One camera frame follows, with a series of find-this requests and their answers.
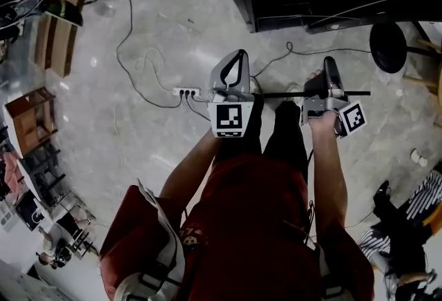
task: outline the power strip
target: power strip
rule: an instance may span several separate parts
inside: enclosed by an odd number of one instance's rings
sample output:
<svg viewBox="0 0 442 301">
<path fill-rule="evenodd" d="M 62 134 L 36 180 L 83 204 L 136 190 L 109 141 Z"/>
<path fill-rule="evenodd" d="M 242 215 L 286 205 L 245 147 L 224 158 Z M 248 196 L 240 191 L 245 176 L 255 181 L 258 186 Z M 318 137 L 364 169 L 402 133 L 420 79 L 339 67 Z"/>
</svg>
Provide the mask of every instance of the power strip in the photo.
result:
<svg viewBox="0 0 442 301">
<path fill-rule="evenodd" d="M 173 94 L 175 96 L 180 96 L 181 91 L 183 93 L 188 91 L 190 95 L 193 95 L 195 97 L 199 97 L 201 95 L 201 90 L 199 88 L 173 88 Z"/>
</svg>

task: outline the red shirt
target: red shirt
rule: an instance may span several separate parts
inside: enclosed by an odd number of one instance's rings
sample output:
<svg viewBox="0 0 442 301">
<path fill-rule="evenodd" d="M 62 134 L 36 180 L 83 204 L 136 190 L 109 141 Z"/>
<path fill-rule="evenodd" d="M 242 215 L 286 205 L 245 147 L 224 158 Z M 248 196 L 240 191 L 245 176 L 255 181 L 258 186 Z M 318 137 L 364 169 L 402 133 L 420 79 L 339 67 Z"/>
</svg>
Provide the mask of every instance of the red shirt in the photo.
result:
<svg viewBox="0 0 442 301">
<path fill-rule="evenodd" d="M 181 212 L 159 203 L 177 226 Z M 298 171 L 262 155 L 220 162 L 179 231 L 186 271 L 175 299 L 320 300 L 318 258 L 300 231 L 307 224 L 307 185 Z M 102 247 L 111 300 L 120 282 L 142 272 L 166 242 L 156 210 L 130 187 Z M 321 246 L 354 299 L 372 300 L 372 268 L 345 230 L 332 224 Z"/>
</svg>

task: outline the forearm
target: forearm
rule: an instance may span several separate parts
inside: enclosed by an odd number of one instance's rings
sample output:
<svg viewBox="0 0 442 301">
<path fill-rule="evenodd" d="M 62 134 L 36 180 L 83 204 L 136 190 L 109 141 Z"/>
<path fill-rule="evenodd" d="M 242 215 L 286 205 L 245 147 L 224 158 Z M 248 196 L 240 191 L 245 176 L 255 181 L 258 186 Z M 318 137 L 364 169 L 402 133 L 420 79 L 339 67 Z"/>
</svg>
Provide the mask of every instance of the forearm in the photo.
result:
<svg viewBox="0 0 442 301">
<path fill-rule="evenodd" d="M 208 131 L 189 154 L 173 170 L 160 193 L 184 209 L 201 185 L 220 147 L 220 140 Z"/>
<path fill-rule="evenodd" d="M 314 191 L 318 239 L 330 222 L 345 224 L 347 187 L 340 167 L 334 129 L 313 131 Z"/>
</svg>

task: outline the concrete floor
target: concrete floor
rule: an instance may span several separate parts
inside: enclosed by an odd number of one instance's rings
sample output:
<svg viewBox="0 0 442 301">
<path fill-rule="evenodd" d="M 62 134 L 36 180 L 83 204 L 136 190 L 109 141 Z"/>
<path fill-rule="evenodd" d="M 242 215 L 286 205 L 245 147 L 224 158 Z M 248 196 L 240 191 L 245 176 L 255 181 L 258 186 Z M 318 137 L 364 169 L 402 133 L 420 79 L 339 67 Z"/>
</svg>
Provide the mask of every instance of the concrete floor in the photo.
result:
<svg viewBox="0 0 442 301">
<path fill-rule="evenodd" d="M 319 35 L 308 35 L 302 28 L 250 34 L 232 0 L 133 0 L 133 12 L 134 31 L 122 47 L 121 59 L 144 95 L 162 105 L 176 104 L 178 98 L 156 84 L 148 62 L 143 70 L 142 61 L 134 67 L 145 54 L 165 88 L 197 87 L 207 98 L 211 69 L 239 48 L 249 54 L 251 74 L 286 53 L 287 41 L 301 52 L 341 47 L 369 50 L 369 26 Z M 98 222 L 109 225 L 128 186 L 138 177 L 159 193 L 209 124 L 185 103 L 173 110 L 155 108 L 131 88 L 115 58 L 115 49 L 129 29 L 127 0 L 101 0 L 86 6 L 83 16 L 85 26 L 77 33 L 70 76 L 63 80 L 64 86 L 50 71 L 45 80 L 57 96 L 55 146 L 61 149 L 65 181 Z M 412 24 L 401 27 L 408 43 L 413 43 Z M 164 64 L 153 47 L 162 53 Z M 442 135 L 433 126 L 436 107 L 426 88 L 402 80 L 404 71 L 416 73 L 427 59 L 409 55 L 404 70 L 389 75 L 376 67 L 369 54 L 340 51 L 330 55 L 346 89 L 372 92 L 371 97 L 361 98 L 368 125 L 339 141 L 349 194 L 347 225 L 351 226 L 373 209 L 372 196 L 385 179 L 390 181 L 393 202 L 404 202 L 442 157 Z M 303 84 L 310 72 L 322 66 L 324 57 L 290 55 L 258 79 L 266 91 L 284 90 L 294 81 Z M 204 104 L 193 105 L 207 114 Z M 262 118 L 265 145 L 274 114 L 265 107 Z M 309 152 L 310 129 L 305 126 L 302 131 Z M 427 168 L 411 161 L 413 148 L 428 158 Z M 371 214 L 348 231 L 357 239 L 375 221 Z"/>
</svg>

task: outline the shirt sleeve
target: shirt sleeve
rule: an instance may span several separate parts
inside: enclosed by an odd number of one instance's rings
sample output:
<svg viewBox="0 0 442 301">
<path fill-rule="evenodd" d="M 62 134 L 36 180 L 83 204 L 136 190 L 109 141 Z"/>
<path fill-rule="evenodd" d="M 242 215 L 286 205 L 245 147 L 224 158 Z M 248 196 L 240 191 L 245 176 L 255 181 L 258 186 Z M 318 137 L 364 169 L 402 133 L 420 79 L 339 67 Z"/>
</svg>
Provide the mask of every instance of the shirt sleeve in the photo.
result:
<svg viewBox="0 0 442 301">
<path fill-rule="evenodd" d="M 157 201 L 177 229 L 179 209 L 168 200 Z M 102 279 L 110 300 L 126 277 L 145 271 L 167 244 L 169 236 L 157 217 L 157 210 L 146 201 L 138 186 L 129 187 L 100 252 Z"/>
<path fill-rule="evenodd" d="M 358 301 L 374 299 L 374 274 L 368 259 L 355 241 L 338 223 L 332 222 L 325 231 L 320 245 L 330 269 Z"/>
</svg>

